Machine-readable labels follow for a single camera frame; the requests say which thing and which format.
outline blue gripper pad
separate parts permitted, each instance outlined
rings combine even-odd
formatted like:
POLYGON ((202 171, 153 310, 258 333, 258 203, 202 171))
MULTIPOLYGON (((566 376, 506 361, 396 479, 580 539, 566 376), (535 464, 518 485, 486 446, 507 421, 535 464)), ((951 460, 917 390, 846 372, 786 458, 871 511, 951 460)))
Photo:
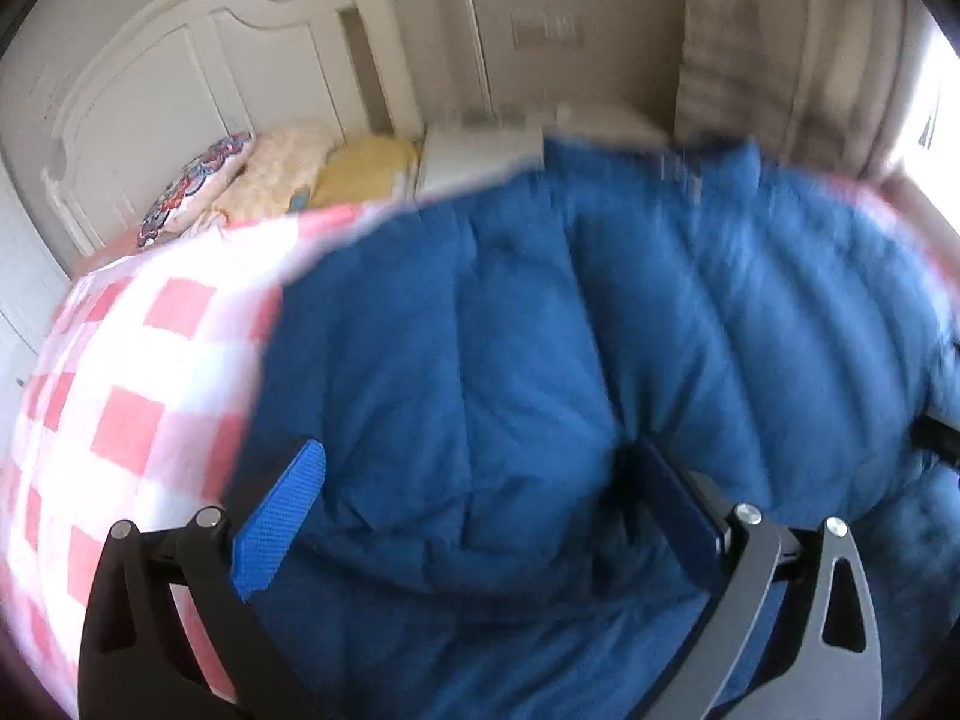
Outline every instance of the blue gripper pad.
POLYGON ((234 536, 230 579, 244 601, 270 586, 325 478, 323 445, 308 440, 234 536))

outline beige curtain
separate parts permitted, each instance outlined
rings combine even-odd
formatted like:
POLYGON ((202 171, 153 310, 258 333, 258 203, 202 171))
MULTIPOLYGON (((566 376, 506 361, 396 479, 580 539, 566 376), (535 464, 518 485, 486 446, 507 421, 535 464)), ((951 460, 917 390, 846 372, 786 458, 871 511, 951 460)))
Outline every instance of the beige curtain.
POLYGON ((681 143, 752 136, 781 161, 866 178, 920 138, 934 34, 920 0, 686 0, 685 26, 681 143))

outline headboard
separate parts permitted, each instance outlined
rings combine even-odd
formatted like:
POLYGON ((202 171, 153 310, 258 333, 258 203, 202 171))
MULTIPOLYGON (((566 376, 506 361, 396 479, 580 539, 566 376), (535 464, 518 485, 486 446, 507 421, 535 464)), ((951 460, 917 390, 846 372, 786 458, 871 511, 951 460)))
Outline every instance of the headboard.
POLYGON ((42 172, 80 251, 134 225, 179 166, 227 132, 301 122, 344 141, 370 132, 370 84, 346 25, 356 14, 392 129, 421 135, 392 0, 155 0, 128 20, 66 95, 42 172))

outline wall outlet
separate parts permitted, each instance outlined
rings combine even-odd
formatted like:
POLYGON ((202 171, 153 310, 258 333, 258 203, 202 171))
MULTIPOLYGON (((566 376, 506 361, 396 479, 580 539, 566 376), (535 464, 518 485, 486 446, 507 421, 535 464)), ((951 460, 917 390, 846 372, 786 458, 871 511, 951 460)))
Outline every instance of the wall outlet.
POLYGON ((511 25, 514 29, 514 48, 517 50, 543 46, 579 49, 584 45, 584 23, 578 16, 514 14, 511 25))

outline beige wall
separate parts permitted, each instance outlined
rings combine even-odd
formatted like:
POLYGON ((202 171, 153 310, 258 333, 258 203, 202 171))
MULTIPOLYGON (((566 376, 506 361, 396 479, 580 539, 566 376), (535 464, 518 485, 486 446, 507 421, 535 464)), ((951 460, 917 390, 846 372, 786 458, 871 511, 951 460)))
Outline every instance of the beige wall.
MULTIPOLYGON (((40 0, 0 62, 0 153, 40 233, 66 266, 77 252, 40 183, 40 166, 52 148, 49 127, 78 72, 150 1, 40 0)), ((396 1, 426 116, 478 105, 463 0, 396 1)), ((498 104, 542 98, 627 100, 671 127, 683 0, 477 0, 477 8, 498 104), (579 16, 586 27, 584 47, 515 52, 510 26, 515 11, 579 16)))

